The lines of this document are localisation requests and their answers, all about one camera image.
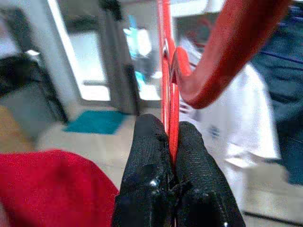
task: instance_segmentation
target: doormat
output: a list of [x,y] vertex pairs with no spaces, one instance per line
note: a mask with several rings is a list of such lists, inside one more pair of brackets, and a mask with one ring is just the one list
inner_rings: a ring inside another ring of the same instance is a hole
[[127,114],[117,111],[85,111],[63,131],[114,134]]

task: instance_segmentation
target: red cloth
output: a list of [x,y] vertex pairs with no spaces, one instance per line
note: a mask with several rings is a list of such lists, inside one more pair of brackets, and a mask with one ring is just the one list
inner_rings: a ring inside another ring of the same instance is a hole
[[0,202],[11,227],[109,227],[117,194],[107,176],[78,155],[0,155]]

